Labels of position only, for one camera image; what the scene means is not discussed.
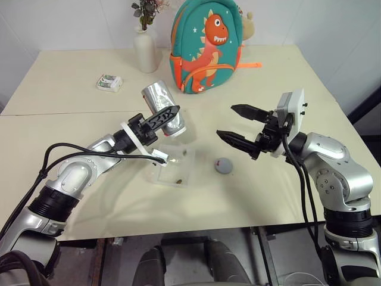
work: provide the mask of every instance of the black cable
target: black cable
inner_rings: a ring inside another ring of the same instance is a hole
[[[0,274],[7,272],[7,271],[10,271],[10,270],[13,270],[13,269],[20,269],[22,267],[23,267],[23,265],[20,262],[9,262],[9,263],[6,263],[6,264],[0,266]]]
[[[315,245],[318,245],[319,223],[318,223],[318,220],[317,220],[316,207],[315,207],[314,197],[313,197],[313,194],[312,194],[310,177],[308,175],[308,170],[307,170],[307,167],[305,166],[305,164],[303,162],[301,162],[300,165],[302,166],[304,177],[305,177],[305,183],[307,184],[308,197],[310,198],[312,216],[314,218],[314,235],[315,235],[315,241],[314,241],[314,243],[315,243]],[[319,249],[318,255],[320,257],[321,256],[320,247],[318,249]]]
[[[3,263],[9,264],[14,262],[20,262],[19,266],[22,266],[22,268],[25,269],[30,286],[45,286],[36,265],[25,253],[18,250],[13,250],[0,257],[0,265]]]
[[[101,157],[110,157],[110,158],[128,158],[128,159],[148,159],[148,160],[153,160],[156,161],[160,164],[165,163],[164,159],[161,158],[156,158],[153,156],[146,156],[146,155],[119,155],[119,154],[110,154],[110,153],[103,153],[103,152],[77,152],[77,153],[72,153],[66,156],[63,156],[57,160],[55,160],[53,163],[49,165],[49,167],[46,168],[45,172],[48,173],[51,169],[53,169],[57,164],[60,162],[72,158],[72,157],[77,157],[77,156],[101,156]]]
[[[21,201],[17,204],[16,208],[13,210],[7,221],[5,222],[4,226],[2,227],[0,231],[0,240],[7,232],[8,228],[11,226],[11,224],[14,222],[16,217],[20,214],[23,207],[26,205],[26,203],[29,201],[30,197],[32,196],[33,192],[35,191],[36,187],[41,183],[43,180],[43,175],[41,173],[37,176],[37,179],[35,180],[32,187],[27,191],[27,193],[24,195],[24,197],[21,199]]]
[[[282,144],[283,144],[283,147],[285,149],[285,153],[287,155],[287,158],[291,161],[292,165],[294,166],[294,168],[298,172],[299,180],[300,180],[301,203],[302,203],[302,213],[303,213],[304,222],[305,222],[307,231],[308,231],[310,237],[312,238],[312,241],[314,242],[316,253],[317,253],[318,257],[320,258],[320,247],[316,243],[315,235],[310,228],[310,225],[308,222],[308,216],[307,216],[307,209],[305,207],[305,181],[304,181],[303,172],[302,172],[301,167],[300,167],[299,163],[297,162],[295,156],[293,155],[292,151],[290,150],[290,148],[288,146],[287,134],[285,134],[285,133],[282,134]]]
[[[75,148],[75,149],[78,149],[78,150],[82,150],[83,152],[72,153],[72,154],[66,155],[64,157],[61,157],[61,158],[55,160],[51,165],[49,165],[49,167],[47,167],[48,160],[49,160],[49,155],[50,155],[51,151],[54,148],[57,148],[57,147],[70,147],[70,148]],[[7,219],[6,223],[2,227],[2,229],[0,231],[0,240],[5,235],[5,233],[7,232],[8,228],[14,222],[16,217],[21,213],[21,211],[23,210],[23,208],[26,205],[26,203],[29,201],[30,197],[32,196],[32,194],[35,191],[35,189],[37,188],[37,186],[41,183],[41,181],[43,179],[46,178],[46,176],[49,173],[49,171],[54,166],[56,166],[58,163],[66,160],[68,158],[72,158],[72,157],[75,157],[75,156],[102,156],[102,157],[111,157],[111,158],[143,158],[143,159],[153,160],[153,161],[156,161],[158,163],[165,163],[165,160],[163,160],[161,158],[156,158],[156,157],[153,157],[153,156],[111,154],[111,152],[113,152],[113,151],[114,150],[109,150],[109,151],[106,151],[106,152],[96,152],[96,151],[93,151],[93,150],[90,150],[90,149],[87,149],[87,148],[83,148],[81,146],[74,145],[74,144],[71,144],[71,143],[56,143],[56,144],[53,144],[53,145],[49,146],[48,149],[46,149],[46,151],[45,151],[45,155],[44,155],[44,159],[43,159],[43,164],[42,164],[41,170],[39,172],[39,175],[37,176],[37,178],[36,178],[34,184],[32,185],[32,187],[27,191],[27,193],[24,195],[24,197],[21,199],[21,201],[17,204],[16,208],[13,210],[13,212],[11,213],[9,218]]]
[[[41,274],[40,276],[41,276],[41,282],[42,282],[42,285],[43,285],[43,286],[50,286],[50,283],[49,283],[48,280],[45,278],[45,276],[43,276],[42,274]]]

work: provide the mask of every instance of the clear plastic box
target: clear plastic box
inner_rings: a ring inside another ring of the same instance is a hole
[[[193,171],[195,150],[186,145],[160,145],[159,150],[168,154],[166,167],[154,169],[153,181],[157,184],[186,188]]]

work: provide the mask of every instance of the robotic arm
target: robotic arm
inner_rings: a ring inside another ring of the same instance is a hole
[[[339,141],[299,132],[306,106],[303,90],[283,94],[276,111],[234,105],[232,109],[240,116],[265,123],[262,133],[255,142],[233,132],[218,130],[217,134],[254,160],[260,152],[271,152],[273,157],[284,154],[282,137],[287,134],[289,149],[305,164],[324,207],[324,235],[329,245],[320,253],[326,281],[329,285],[381,285],[379,243],[370,214],[373,180]],[[359,282],[357,278],[362,277],[369,281]]]
[[[143,154],[141,158],[154,158],[155,164],[159,161],[165,166],[168,155],[158,150],[149,154],[143,145],[155,142],[158,139],[155,132],[171,122],[179,110],[179,106],[167,107],[146,120],[138,114],[128,124],[122,123],[122,130],[106,135],[88,147],[89,151],[98,153],[83,153],[64,160],[57,179],[47,181],[31,205],[23,208],[12,224],[2,231],[0,256],[18,250],[34,261],[39,272],[45,276],[52,273],[60,253],[55,237],[64,231],[66,220],[83,197],[83,191],[135,149]],[[29,285],[27,281],[21,269],[0,276],[0,285]]]

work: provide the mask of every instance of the backpack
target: backpack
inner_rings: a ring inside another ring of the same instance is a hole
[[[185,1],[171,33],[170,66],[177,87],[196,94],[224,83],[238,67],[242,37],[234,0]]]

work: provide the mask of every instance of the orange dinosaur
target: orange dinosaur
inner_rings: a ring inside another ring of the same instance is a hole
[[[202,30],[205,37],[201,37],[201,42],[205,44],[200,48],[197,54],[197,60],[193,57],[192,61],[182,60],[182,67],[187,72],[195,69],[218,64],[218,59],[222,56],[222,52],[217,46],[226,43],[229,37],[229,31],[222,21],[222,18],[209,11],[208,19],[204,18],[205,28]],[[213,86],[212,81],[216,76],[217,70],[203,70],[193,75],[192,90],[195,93],[205,90],[205,86],[201,85],[201,81],[207,78],[207,86]]]

